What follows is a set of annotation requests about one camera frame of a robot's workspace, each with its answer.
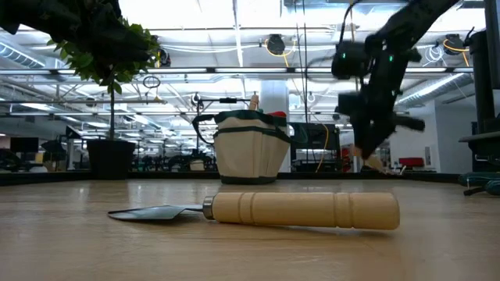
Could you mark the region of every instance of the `metal ferrule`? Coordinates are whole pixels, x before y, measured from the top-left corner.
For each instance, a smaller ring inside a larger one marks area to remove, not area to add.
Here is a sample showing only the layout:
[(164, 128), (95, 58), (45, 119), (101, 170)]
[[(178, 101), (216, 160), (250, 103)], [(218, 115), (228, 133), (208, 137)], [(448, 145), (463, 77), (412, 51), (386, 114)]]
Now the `metal ferrule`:
[(212, 213), (212, 204), (213, 204), (213, 198), (215, 198), (215, 196), (207, 196), (205, 197), (205, 200), (203, 200), (203, 215), (207, 218), (207, 219), (211, 219), (213, 220), (213, 213)]

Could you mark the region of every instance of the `metal blade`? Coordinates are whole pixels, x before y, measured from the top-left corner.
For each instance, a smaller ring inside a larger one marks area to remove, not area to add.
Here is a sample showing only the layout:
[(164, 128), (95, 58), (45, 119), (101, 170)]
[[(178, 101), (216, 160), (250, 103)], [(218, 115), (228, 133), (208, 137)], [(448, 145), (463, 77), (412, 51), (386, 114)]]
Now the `metal blade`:
[(171, 220), (177, 217), (181, 212), (195, 211), (202, 212), (201, 205), (165, 205), (147, 208), (135, 208), (128, 210), (119, 210), (108, 212), (108, 216), (113, 219), (121, 220)]

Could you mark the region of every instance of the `wooden handle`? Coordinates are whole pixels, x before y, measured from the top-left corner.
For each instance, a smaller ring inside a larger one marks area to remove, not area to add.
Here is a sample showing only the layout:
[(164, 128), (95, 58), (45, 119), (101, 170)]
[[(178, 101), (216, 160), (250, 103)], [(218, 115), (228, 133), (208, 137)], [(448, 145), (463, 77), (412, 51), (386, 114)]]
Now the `wooden handle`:
[(257, 110), (258, 107), (259, 107), (259, 96), (257, 94), (254, 94), (250, 99), (250, 105), (248, 106), (248, 109)]
[(399, 206), (389, 193), (219, 193), (213, 218), (274, 226), (396, 229)]

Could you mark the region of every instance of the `black plant pot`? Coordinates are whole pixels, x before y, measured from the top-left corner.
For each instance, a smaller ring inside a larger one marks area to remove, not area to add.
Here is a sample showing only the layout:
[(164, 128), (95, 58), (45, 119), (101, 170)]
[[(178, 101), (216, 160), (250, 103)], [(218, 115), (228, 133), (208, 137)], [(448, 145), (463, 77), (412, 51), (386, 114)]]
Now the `black plant pot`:
[(88, 140), (91, 171), (97, 180), (125, 180), (135, 144), (123, 140)]

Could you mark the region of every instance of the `table surface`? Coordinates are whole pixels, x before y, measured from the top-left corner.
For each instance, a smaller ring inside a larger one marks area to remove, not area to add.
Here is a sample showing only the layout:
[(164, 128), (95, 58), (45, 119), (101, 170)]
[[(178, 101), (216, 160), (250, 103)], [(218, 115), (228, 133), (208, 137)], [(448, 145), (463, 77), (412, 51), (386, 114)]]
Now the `table surface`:
[[(395, 231), (242, 226), (107, 211), (201, 203), (218, 191), (373, 192), (399, 199)], [(500, 199), (404, 180), (129, 180), (0, 187), (0, 280), (500, 280)]]

